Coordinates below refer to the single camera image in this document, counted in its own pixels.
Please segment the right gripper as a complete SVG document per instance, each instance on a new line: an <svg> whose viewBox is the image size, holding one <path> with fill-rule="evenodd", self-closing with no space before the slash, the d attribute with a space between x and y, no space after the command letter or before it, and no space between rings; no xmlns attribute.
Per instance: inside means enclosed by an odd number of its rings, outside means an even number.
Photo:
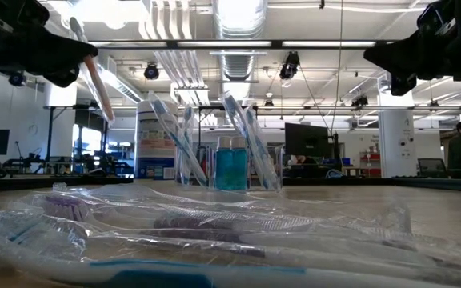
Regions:
<svg viewBox="0 0 461 288"><path fill-rule="evenodd" d="M391 94L402 96L418 80L442 78L451 64L447 48L459 35L461 1L435 1L416 20L417 30L395 42L377 42L364 58L391 74Z"/></svg>

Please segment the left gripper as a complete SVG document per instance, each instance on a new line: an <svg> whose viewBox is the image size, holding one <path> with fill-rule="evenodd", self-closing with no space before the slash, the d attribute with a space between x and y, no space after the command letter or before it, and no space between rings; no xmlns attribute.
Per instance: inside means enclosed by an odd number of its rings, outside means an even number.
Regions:
<svg viewBox="0 0 461 288"><path fill-rule="evenodd" d="M52 34L46 29L49 18L36 0L0 0L0 66L37 66L46 80L68 87L78 79L77 64L97 56L98 49Z"/></svg>

